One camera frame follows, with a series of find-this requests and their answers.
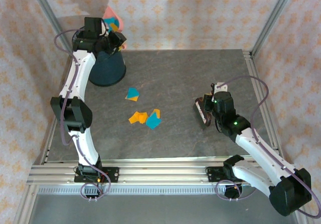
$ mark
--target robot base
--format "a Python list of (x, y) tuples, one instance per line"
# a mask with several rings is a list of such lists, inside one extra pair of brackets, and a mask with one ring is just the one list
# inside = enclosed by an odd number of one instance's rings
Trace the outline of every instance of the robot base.
[[(102, 167), (102, 171), (105, 172), (108, 177), (111, 180), (111, 183), (117, 183), (118, 182), (118, 177), (119, 177), (119, 168), (118, 167)], [(74, 182), (75, 183), (97, 183), (98, 178), (100, 178), (100, 183), (107, 183), (108, 180), (104, 178), (103, 176), (101, 177), (95, 177), (95, 176), (84, 176), (80, 174), (80, 171), (78, 167), (76, 168), (75, 171), (75, 178)]]

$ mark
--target colored paper piece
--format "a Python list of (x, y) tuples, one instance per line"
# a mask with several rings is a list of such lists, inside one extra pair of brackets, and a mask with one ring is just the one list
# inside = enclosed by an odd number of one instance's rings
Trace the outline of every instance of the colored paper piece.
[(132, 100), (132, 101), (137, 102), (138, 96), (137, 96), (137, 97), (131, 97), (131, 98), (127, 98), (127, 97), (126, 97), (125, 99)]
[(157, 118), (160, 118), (160, 117), (161, 117), (161, 111), (160, 111), (159, 109), (155, 108), (154, 111), (151, 113), (151, 115), (152, 115), (153, 113), (156, 113)]
[(112, 28), (114, 32), (118, 31), (118, 26), (116, 26), (115, 23), (110, 23), (109, 26)]
[(138, 97), (138, 96), (139, 96), (139, 92), (137, 91), (136, 88), (130, 87), (128, 89), (128, 94), (127, 94), (127, 97), (126, 97), (127, 99), (130, 99), (132, 97)]
[(155, 129), (160, 123), (161, 119), (157, 118), (157, 113), (153, 113), (146, 121), (146, 125), (152, 130)]
[(144, 113), (139, 113), (138, 120), (141, 124), (144, 124), (148, 118), (148, 114), (146, 112)]
[(146, 112), (140, 113), (140, 112), (135, 112), (128, 120), (131, 124), (140, 122), (141, 124), (144, 124), (148, 118), (148, 114)]
[(136, 123), (139, 121), (139, 112), (135, 112), (128, 120), (131, 124)]
[(104, 19), (104, 22), (108, 25), (108, 33), (111, 30), (113, 30), (115, 32), (118, 31), (119, 21), (115, 17)]
[(118, 32), (122, 32), (122, 30), (124, 29), (124, 23), (122, 19), (114, 12), (114, 10), (111, 7), (107, 7), (103, 19), (104, 21), (107, 19), (111, 19), (110, 22), (114, 23), (118, 27)]

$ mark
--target yellow paper square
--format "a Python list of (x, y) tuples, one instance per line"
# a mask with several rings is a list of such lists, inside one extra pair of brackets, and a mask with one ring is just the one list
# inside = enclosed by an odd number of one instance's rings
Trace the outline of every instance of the yellow paper square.
[(136, 118), (135, 114), (133, 116), (131, 116), (128, 120), (129, 120), (129, 122), (131, 124), (136, 123), (138, 121), (138, 119)]
[(114, 32), (118, 31), (118, 27), (114, 23), (110, 23), (110, 26)]
[(161, 118), (161, 111), (159, 109), (155, 108), (150, 116), (152, 116), (153, 113), (156, 113), (156, 116), (157, 116), (158, 119)]
[(135, 101), (135, 102), (136, 102), (136, 101), (138, 100), (138, 96), (137, 96), (137, 97), (131, 97), (131, 98), (127, 98), (127, 97), (126, 97), (125, 99), (132, 100), (132, 101)]

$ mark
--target gray floor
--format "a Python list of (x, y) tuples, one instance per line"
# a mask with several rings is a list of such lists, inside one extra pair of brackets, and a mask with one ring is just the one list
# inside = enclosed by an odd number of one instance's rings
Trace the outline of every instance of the gray floor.
[[(85, 101), (93, 111), (92, 139), (101, 159), (230, 156), (247, 153), (216, 131), (204, 128), (193, 109), (197, 97), (211, 91), (211, 83), (247, 75), (241, 50), (127, 51), (127, 73), (111, 87), (88, 82)], [(129, 87), (140, 93), (126, 100)], [(237, 113), (250, 118), (257, 99), (250, 79), (229, 85)], [(160, 109), (162, 123), (151, 130), (128, 119), (135, 111)], [(269, 143), (261, 113), (255, 127)], [(55, 129), (48, 161), (78, 160), (73, 144), (61, 143)]]
[(88, 203), (78, 195), (38, 195), (30, 224), (296, 224), (295, 215), (278, 214), (257, 191), (239, 202), (215, 195), (108, 195)]

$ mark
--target patterned wallpaper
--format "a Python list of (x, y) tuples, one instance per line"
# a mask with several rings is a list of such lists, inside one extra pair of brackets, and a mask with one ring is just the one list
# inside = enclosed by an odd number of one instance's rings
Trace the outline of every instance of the patterned wallpaper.
[[(255, 64), (270, 86), (270, 106), (286, 158), (310, 172), (321, 199), (320, 13), (321, 0), (290, 0)], [(315, 214), (315, 202), (311, 207)]]
[(0, 0), (0, 223), (12, 223), (67, 56), (36, 0)]
[(277, 0), (48, 0), (64, 29), (101, 17), (124, 20), (128, 49), (251, 50)]

